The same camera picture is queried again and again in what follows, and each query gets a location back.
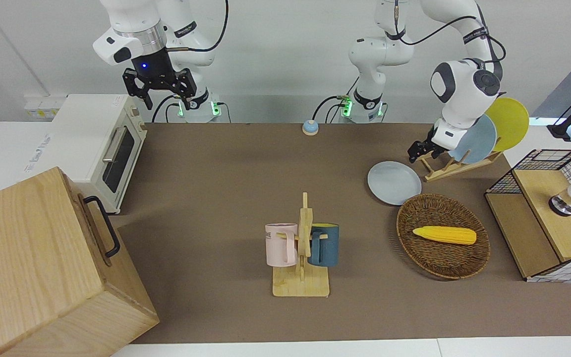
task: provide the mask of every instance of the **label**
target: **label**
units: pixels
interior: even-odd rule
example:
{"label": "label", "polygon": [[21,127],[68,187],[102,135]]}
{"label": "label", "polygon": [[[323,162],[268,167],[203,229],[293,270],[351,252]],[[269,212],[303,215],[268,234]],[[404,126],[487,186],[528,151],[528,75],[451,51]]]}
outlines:
{"label": "label", "polygon": [[475,31],[464,36],[464,45],[466,45],[467,43],[473,41],[474,39],[480,36],[485,36],[487,34],[488,30],[485,27],[482,27],[481,29],[476,29]]}
{"label": "label", "polygon": [[32,157],[28,161],[27,165],[25,165],[23,172],[29,173],[32,172],[32,170],[34,170],[34,166],[36,166],[36,164],[39,162],[41,156],[43,156],[43,153],[45,152],[45,149],[48,148],[50,141],[52,141],[52,135],[53,135],[52,133],[49,133],[46,134],[46,136],[43,136],[43,140],[41,140],[41,143],[39,143],[37,148],[34,149],[34,153],[32,154]]}
{"label": "label", "polygon": [[197,29],[197,22],[193,21],[188,25],[182,27],[181,29],[177,30],[176,32],[173,32],[173,34],[175,34],[176,38],[181,38],[182,36],[186,36],[186,34],[195,29]]}

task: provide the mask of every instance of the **wooden cabinet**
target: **wooden cabinet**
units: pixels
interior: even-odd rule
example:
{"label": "wooden cabinet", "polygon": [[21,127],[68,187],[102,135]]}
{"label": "wooden cabinet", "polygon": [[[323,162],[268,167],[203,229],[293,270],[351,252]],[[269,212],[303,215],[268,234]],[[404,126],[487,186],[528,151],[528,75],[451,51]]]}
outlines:
{"label": "wooden cabinet", "polygon": [[59,169],[0,191],[0,356],[107,357],[157,323],[120,236]]}

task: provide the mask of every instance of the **blue mug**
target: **blue mug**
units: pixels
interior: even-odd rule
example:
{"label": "blue mug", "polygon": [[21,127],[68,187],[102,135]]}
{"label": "blue mug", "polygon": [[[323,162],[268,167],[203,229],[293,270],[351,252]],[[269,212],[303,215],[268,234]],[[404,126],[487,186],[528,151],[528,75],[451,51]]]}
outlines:
{"label": "blue mug", "polygon": [[319,267],[333,267],[338,264],[338,225],[333,223],[313,223],[311,256],[308,263]]}

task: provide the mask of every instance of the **corn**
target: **corn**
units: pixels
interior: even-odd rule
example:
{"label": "corn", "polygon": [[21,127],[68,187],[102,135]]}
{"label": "corn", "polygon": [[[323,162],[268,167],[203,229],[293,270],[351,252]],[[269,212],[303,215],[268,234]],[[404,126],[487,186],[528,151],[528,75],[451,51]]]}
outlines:
{"label": "corn", "polygon": [[477,233],[469,228],[424,226],[415,228],[413,233],[438,242],[470,245],[477,241]]}

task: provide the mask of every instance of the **mug rack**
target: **mug rack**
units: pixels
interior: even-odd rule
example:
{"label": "mug rack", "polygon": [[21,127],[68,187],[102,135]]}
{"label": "mug rack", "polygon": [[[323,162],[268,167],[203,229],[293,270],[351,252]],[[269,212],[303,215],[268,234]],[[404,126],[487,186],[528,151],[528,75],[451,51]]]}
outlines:
{"label": "mug rack", "polygon": [[308,193],[303,193],[303,207],[299,210],[297,264],[289,267],[272,268],[272,294],[277,297],[321,298],[329,296],[329,276],[327,267],[308,263],[311,256],[310,237],[312,229],[312,209],[308,207]]}

